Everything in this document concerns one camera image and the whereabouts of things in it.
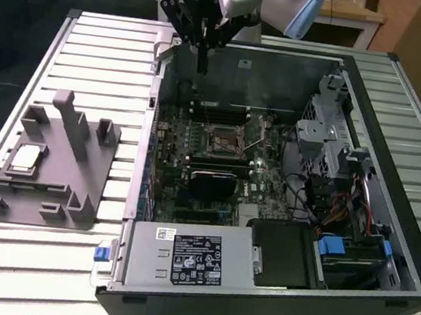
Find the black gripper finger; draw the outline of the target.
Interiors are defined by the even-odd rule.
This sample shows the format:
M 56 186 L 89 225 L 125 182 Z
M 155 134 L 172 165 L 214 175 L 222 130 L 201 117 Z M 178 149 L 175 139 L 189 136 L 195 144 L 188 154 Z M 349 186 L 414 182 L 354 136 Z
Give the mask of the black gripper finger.
M 204 75 L 208 48 L 203 34 L 202 19 L 194 17 L 180 0 L 161 0 L 160 7 L 183 43 L 189 43 L 197 55 L 197 73 Z
M 202 74 L 209 69 L 209 52 L 224 47 L 234 37 L 235 18 L 221 17 L 220 14 L 208 17 L 206 43 L 203 57 Z

